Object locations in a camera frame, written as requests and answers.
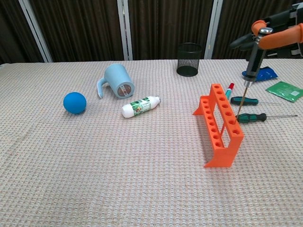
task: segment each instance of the mug handle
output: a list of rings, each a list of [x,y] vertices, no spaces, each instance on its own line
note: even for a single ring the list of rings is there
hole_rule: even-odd
[[[98,95],[100,98],[103,98],[103,90],[102,90],[102,85],[104,85],[107,81],[105,80],[105,78],[101,78],[98,82],[97,82],[97,90],[98,90]]]

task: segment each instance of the light blue mug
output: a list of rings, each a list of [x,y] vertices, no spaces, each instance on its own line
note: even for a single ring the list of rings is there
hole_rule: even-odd
[[[128,98],[134,93],[134,84],[125,67],[121,64],[111,64],[104,72],[104,77],[97,82],[98,95],[103,97],[102,85],[108,83],[118,98]]]

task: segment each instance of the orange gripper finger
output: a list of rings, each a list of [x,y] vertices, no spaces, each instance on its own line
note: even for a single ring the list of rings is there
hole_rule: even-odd
[[[266,27],[263,20],[258,20],[251,26],[254,35],[258,35],[260,28]],[[300,23],[282,32],[273,33],[262,37],[259,47],[263,50],[275,49],[295,43],[303,42],[303,24]]]

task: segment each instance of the orange test tube rack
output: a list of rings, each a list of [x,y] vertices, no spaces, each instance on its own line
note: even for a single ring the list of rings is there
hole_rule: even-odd
[[[216,104],[223,119],[221,131],[219,131],[214,117]],[[209,96],[200,97],[199,107],[193,115],[204,116],[214,151],[212,160],[206,163],[204,167],[231,167],[244,138],[244,134],[239,123],[236,121],[236,116],[220,84],[212,84]],[[226,128],[231,139],[228,147],[224,146],[222,140],[224,128]]]

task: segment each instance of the screwdriver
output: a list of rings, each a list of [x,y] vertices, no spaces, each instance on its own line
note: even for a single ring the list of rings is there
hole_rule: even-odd
[[[239,123],[249,123],[249,122],[257,122],[257,121],[265,121],[268,117],[275,118],[286,118],[286,117],[297,117],[298,115],[281,115],[281,116],[266,116],[265,113],[261,114],[252,114],[252,113],[242,113],[237,118]]]
[[[259,41],[262,39],[262,37],[270,35],[272,32],[273,32],[273,29],[270,27],[260,28],[258,35],[255,39],[255,43],[254,43],[254,46],[252,48],[251,55],[250,55],[250,61],[248,63],[247,69],[246,69],[246,75],[244,76],[245,90],[244,90],[244,94],[243,94],[243,97],[242,97],[242,100],[240,102],[240,106],[238,109],[237,119],[239,117],[241,107],[244,103],[247,89],[249,87],[251,87],[253,82],[255,82],[257,74],[260,70],[261,63],[265,57],[266,50],[259,48]]]
[[[241,100],[243,97],[241,96],[237,96],[237,97],[232,97],[231,98],[231,103],[232,104],[236,104],[236,105],[240,105],[241,104]],[[257,100],[256,98],[244,98],[243,104],[242,105],[258,105],[259,100]]]

